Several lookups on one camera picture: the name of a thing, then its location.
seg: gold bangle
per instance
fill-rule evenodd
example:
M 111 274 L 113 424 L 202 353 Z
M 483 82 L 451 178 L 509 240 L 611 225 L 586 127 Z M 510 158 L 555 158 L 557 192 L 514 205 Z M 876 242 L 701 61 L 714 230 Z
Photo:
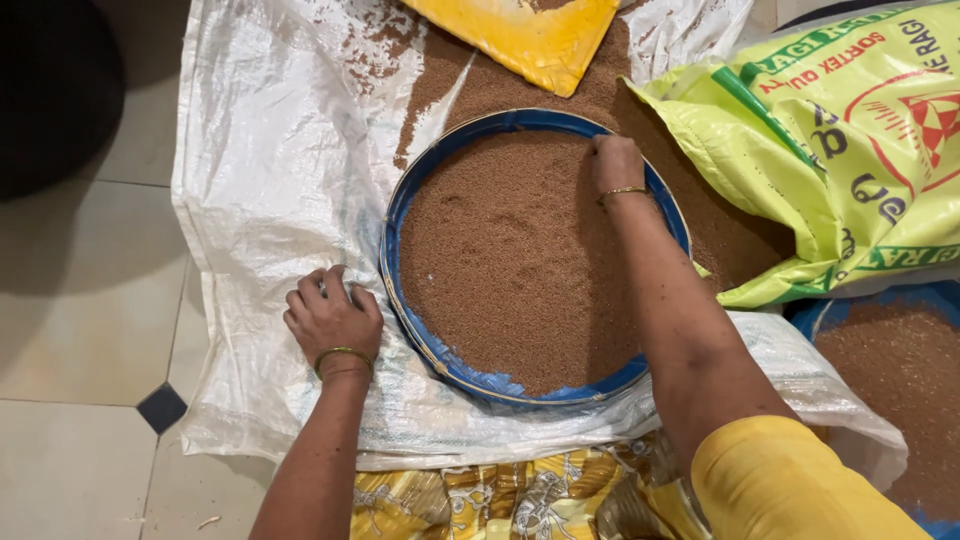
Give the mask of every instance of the gold bangle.
M 604 193 L 603 195 L 600 195 L 600 198 L 597 199 L 597 204 L 602 207 L 603 198 L 606 197 L 607 195 L 613 195 L 614 193 L 633 193 L 633 192 L 646 193 L 647 188 L 646 187 L 621 187 L 619 189 L 611 189 L 610 191 Z
M 367 358 L 367 355 L 364 355 L 356 349 L 351 349 L 350 347 L 334 347 L 333 349 L 323 351 L 319 356 L 317 356 L 317 359 L 313 361 L 313 371 L 317 373 L 317 377 L 320 378 L 321 382 L 323 382 L 324 376 L 320 374 L 320 361 L 334 353 L 346 353 L 348 355 L 354 355 L 360 358 L 361 360 L 367 362 L 367 367 L 370 368 L 370 374 L 373 375 L 373 362 Z

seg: yellow sleeve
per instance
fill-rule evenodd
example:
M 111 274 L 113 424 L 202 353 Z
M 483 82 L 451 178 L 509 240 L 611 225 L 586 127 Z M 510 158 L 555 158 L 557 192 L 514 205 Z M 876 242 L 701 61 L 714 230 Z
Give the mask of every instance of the yellow sleeve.
M 717 540 L 930 538 L 812 431 L 782 416 L 713 432 L 690 477 Z

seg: ragi bag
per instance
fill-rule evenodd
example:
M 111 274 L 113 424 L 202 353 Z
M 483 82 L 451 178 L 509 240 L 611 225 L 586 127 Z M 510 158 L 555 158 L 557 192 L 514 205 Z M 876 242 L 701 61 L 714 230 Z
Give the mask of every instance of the ragi bag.
M 794 257 L 720 303 L 960 277 L 958 69 L 954 0 L 895 5 L 630 84 L 714 189 L 795 233 Z

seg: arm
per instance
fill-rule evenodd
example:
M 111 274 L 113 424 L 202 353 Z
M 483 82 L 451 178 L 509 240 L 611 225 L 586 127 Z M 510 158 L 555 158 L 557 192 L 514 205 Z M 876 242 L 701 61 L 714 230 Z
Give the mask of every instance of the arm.
M 317 270 L 287 294 L 290 309 L 283 320 L 311 361 L 336 347 L 361 351 L 371 360 L 380 350 L 383 316 L 376 300 L 357 285 L 350 298 L 343 274 L 339 265 Z M 267 490 L 251 540 L 349 538 L 357 436 L 372 374 L 366 362 L 349 354 L 325 357 L 320 372 L 320 399 Z
M 598 194 L 644 185 L 643 157 L 632 140 L 599 135 L 594 146 Z M 627 260 L 657 411 L 684 469 L 708 435 L 734 420 L 764 414 L 799 420 L 647 196 L 617 193 L 604 206 Z

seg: black diamond tile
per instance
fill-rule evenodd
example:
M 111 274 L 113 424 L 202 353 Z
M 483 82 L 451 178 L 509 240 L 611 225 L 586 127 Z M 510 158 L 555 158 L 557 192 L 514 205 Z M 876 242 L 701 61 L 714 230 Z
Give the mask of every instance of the black diamond tile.
M 147 399 L 136 406 L 140 416 L 150 424 L 157 435 L 163 434 L 186 413 L 186 403 L 177 394 L 177 390 L 165 382 L 154 390 Z

